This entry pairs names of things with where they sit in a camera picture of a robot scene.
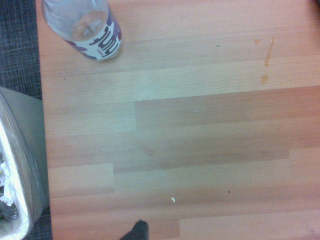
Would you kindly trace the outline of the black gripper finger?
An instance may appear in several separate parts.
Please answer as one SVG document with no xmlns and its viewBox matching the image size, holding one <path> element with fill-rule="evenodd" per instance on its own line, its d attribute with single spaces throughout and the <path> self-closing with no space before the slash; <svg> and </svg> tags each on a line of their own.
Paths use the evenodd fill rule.
<svg viewBox="0 0 320 240">
<path fill-rule="evenodd" d="M 149 240 L 149 225 L 144 220 L 137 221 L 133 228 L 120 240 Z"/>
</svg>

